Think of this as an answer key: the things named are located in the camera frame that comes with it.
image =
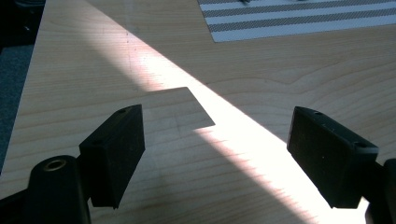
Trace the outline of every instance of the metal ring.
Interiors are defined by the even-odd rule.
[[[55,161],[50,161],[46,164],[46,166],[43,168],[44,171],[51,172],[51,171],[56,171],[61,169],[66,165],[65,160],[55,160]]]

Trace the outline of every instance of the wood grain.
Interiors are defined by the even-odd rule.
[[[396,157],[394,25],[215,44],[196,1],[49,0],[0,198],[115,110],[142,104],[145,152],[93,223],[362,223],[332,210],[286,150],[317,109]]]

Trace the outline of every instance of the gray and white stripes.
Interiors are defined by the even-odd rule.
[[[198,0],[215,42],[396,23],[394,0]]]

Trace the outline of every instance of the light wood surface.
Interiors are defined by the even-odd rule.
[[[396,158],[395,28],[215,44],[195,0],[48,0],[0,198],[142,104],[147,150],[92,223],[363,223],[367,203],[330,209],[286,142],[300,105]]]

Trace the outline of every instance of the dark floor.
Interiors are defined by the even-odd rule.
[[[0,54],[0,171],[7,153],[33,47],[29,45],[4,48]]]

